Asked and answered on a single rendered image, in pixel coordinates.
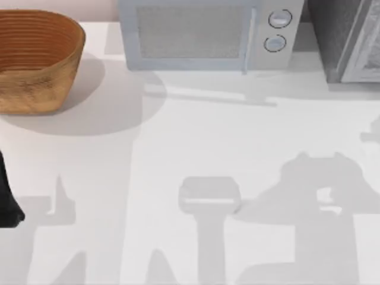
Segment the microwave oven door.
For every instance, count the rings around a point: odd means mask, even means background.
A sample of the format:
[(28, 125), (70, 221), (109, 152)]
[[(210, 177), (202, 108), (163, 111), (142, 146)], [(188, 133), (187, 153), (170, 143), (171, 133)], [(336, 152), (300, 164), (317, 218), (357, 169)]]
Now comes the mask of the microwave oven door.
[(249, 69), (257, 0), (118, 0), (132, 71)]

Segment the round microwave knob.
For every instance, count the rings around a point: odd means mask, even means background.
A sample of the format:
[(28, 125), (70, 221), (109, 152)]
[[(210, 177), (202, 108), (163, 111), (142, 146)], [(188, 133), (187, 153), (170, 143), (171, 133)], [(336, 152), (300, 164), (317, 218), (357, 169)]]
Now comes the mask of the round microwave knob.
[(270, 53), (276, 53), (283, 50), (287, 45), (287, 40), (282, 35), (276, 34), (275, 36), (268, 37), (264, 41), (264, 48)]
[(275, 29), (287, 27), (292, 21), (292, 14), (287, 9), (273, 11), (268, 17), (268, 23)]

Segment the pale microwave oven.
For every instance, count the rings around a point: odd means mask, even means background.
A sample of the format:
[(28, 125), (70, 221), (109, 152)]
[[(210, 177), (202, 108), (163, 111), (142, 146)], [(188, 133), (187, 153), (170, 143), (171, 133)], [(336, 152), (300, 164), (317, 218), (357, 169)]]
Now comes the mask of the pale microwave oven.
[[(256, 20), (254, 33), (251, 36), (249, 53), (249, 71), (286, 69), (295, 43), (296, 33), (305, 0), (256, 0)], [(285, 28), (273, 28), (268, 23), (269, 15), (276, 10), (289, 10), (292, 14), (291, 23)], [(286, 47), (276, 53), (270, 53), (264, 48), (268, 37), (282, 35), (287, 40)]]

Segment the brown woven basket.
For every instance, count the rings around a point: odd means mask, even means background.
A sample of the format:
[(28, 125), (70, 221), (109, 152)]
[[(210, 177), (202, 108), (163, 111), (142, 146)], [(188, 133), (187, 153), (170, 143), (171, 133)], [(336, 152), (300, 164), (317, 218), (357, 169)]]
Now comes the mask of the brown woven basket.
[(82, 26), (40, 9), (0, 9), (0, 114), (40, 114), (66, 100), (86, 42)]

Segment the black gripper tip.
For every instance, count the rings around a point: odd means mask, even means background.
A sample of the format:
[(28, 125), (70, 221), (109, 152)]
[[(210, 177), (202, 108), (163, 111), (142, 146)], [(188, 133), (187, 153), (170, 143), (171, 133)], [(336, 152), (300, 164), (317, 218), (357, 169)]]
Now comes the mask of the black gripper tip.
[(24, 211), (12, 194), (4, 157), (0, 151), (0, 229), (16, 228), (25, 217)]

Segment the grey cabinet door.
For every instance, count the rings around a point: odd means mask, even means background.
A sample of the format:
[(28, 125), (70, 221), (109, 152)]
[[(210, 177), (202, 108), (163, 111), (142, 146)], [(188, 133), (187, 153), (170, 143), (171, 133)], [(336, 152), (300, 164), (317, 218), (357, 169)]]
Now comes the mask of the grey cabinet door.
[(380, 0), (362, 0), (348, 46), (343, 83), (380, 83)]

